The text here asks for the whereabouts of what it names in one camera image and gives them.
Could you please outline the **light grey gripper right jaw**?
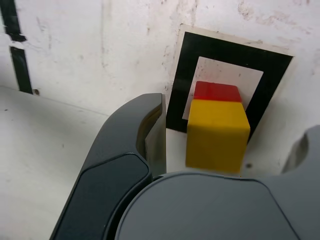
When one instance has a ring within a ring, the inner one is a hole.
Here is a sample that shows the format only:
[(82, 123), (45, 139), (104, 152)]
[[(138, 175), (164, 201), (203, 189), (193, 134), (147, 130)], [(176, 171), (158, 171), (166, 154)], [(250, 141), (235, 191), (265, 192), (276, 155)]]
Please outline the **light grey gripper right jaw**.
[(263, 178), (164, 175), (129, 204), (117, 240), (317, 240), (320, 128), (296, 143), (287, 171)]

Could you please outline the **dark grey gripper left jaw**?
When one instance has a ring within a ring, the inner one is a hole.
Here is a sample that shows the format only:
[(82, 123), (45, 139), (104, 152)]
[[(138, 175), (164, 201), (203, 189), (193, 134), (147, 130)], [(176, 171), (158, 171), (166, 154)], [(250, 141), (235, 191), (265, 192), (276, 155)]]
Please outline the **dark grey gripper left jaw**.
[(166, 98), (142, 94), (102, 125), (51, 239), (113, 240), (133, 198), (166, 171)]

